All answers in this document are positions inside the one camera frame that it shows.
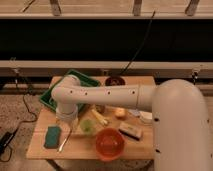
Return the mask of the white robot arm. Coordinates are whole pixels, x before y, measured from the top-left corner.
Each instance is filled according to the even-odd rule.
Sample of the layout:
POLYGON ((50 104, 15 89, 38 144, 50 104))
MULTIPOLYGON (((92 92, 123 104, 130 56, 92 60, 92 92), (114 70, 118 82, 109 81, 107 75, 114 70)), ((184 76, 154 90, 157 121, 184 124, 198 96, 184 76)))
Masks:
POLYGON ((76 113, 79 103, 150 112, 155 171, 213 171, 206 101, 202 92, 186 80, 84 87, 77 77, 68 75, 54 86, 51 96, 61 119, 76 113))

